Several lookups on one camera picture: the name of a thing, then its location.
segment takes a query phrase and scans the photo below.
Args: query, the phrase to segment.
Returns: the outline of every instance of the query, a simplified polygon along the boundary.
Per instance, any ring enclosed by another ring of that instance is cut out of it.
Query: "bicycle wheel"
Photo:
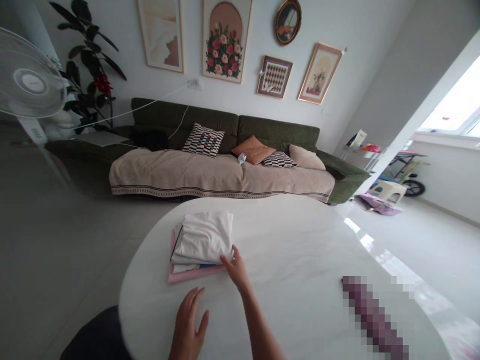
[[[422,195],[425,192],[425,185],[423,185],[420,181],[405,180],[403,184],[410,187],[405,192],[406,197],[413,198]]]

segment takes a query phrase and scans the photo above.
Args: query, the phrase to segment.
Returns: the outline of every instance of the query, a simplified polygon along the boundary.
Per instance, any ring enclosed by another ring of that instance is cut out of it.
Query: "electric fan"
[[[0,27],[0,112],[16,116],[64,185],[44,150],[47,137],[37,119],[60,112],[66,96],[64,79],[50,59],[31,42]]]

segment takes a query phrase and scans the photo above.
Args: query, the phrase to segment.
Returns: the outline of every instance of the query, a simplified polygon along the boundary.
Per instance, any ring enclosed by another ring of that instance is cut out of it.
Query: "window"
[[[480,57],[462,75],[418,130],[480,137]]]

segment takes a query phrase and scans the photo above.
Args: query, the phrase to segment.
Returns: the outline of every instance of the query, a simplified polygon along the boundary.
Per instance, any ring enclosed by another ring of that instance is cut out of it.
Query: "power outlet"
[[[188,80],[188,87],[193,90],[199,90],[202,91],[204,88],[202,86],[202,83],[200,79],[191,79]]]

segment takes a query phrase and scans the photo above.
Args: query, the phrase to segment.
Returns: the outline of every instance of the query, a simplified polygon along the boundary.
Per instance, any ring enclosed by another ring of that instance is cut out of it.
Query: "chair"
[[[119,307],[112,306],[83,326],[60,360],[132,360],[122,339]]]
[[[407,187],[403,186],[402,184],[399,184],[397,182],[393,181],[381,181],[375,187],[373,187],[369,193],[373,194],[378,188],[381,188],[381,191],[378,195],[376,195],[378,198],[387,201],[392,197],[392,195],[398,194],[398,199],[395,201],[395,203],[399,203],[400,200],[405,195],[405,192],[407,191]]]

